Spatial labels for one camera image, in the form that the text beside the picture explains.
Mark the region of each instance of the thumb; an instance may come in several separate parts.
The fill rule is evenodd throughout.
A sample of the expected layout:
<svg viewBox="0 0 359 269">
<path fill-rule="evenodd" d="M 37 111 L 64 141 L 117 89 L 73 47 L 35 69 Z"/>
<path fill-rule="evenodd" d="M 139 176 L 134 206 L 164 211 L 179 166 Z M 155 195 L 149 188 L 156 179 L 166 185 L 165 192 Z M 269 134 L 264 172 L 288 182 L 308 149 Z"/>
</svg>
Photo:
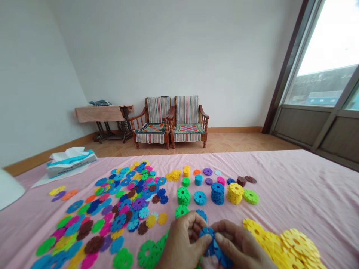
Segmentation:
<svg viewBox="0 0 359 269">
<path fill-rule="evenodd" d="M 204 255 L 211 242 L 212 236 L 210 234 L 205 234 L 198 238 L 196 243 L 193 244 L 193 252 L 195 256 L 198 257 L 198 260 Z"/>
<path fill-rule="evenodd" d="M 240 252 L 229 239 L 220 233 L 216 233 L 215 239 L 222 252 L 227 255 L 236 266 L 243 268 L 243 265 L 248 263 L 247 256 Z"/>
</svg>

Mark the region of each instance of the tissue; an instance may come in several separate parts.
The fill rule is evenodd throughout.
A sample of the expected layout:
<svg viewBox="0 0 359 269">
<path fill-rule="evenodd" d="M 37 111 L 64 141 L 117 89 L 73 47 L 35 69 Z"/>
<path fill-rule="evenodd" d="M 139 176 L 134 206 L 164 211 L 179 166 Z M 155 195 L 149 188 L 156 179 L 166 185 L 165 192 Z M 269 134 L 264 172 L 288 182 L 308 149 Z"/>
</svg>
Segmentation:
<svg viewBox="0 0 359 269">
<path fill-rule="evenodd" d="M 65 152 L 53 153 L 50 156 L 52 161 L 47 163 L 47 175 L 49 178 L 63 175 L 97 160 L 97 156 L 92 150 L 84 151 L 84 149 L 85 147 L 73 147 Z"/>
</svg>

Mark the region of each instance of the white lampshade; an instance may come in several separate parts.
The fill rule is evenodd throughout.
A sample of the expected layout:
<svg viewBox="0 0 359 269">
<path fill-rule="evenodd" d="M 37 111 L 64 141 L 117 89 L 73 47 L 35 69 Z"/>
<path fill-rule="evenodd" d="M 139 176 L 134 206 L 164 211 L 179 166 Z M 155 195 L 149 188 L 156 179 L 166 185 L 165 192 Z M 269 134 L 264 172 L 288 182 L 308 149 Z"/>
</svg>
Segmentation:
<svg viewBox="0 0 359 269">
<path fill-rule="evenodd" d="M 0 210 L 11 205 L 24 193 L 24 187 L 12 175 L 0 169 Z"/>
</svg>

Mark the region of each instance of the fingernail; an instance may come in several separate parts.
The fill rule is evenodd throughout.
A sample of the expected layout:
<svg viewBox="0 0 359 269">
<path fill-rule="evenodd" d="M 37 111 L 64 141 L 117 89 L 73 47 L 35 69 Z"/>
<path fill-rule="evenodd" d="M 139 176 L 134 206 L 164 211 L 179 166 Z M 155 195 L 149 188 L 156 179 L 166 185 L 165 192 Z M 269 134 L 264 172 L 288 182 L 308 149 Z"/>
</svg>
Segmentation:
<svg viewBox="0 0 359 269">
<path fill-rule="evenodd" d="M 212 242 L 212 237 L 211 237 L 211 235 L 210 235 L 210 234 L 206 234 L 206 235 L 205 235 L 205 240 L 206 240 L 206 243 L 207 243 L 207 244 L 211 243 L 211 242 Z"/>
<path fill-rule="evenodd" d="M 221 243 L 223 241 L 223 236 L 220 233 L 216 233 L 214 237 L 217 243 Z"/>
</svg>

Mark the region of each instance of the window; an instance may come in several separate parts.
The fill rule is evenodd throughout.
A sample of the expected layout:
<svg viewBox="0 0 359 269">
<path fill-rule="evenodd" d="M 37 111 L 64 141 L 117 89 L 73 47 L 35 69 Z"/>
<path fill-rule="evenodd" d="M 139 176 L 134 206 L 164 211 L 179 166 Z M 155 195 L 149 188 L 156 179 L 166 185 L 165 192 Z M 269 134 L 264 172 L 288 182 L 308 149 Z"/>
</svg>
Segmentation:
<svg viewBox="0 0 359 269">
<path fill-rule="evenodd" d="M 353 94 L 345 104 L 344 109 L 359 110 L 359 83 L 356 85 L 356 88 L 353 90 Z"/>
<path fill-rule="evenodd" d="M 285 104 L 335 106 L 359 64 L 358 29 L 357 0 L 325 1 Z"/>
</svg>

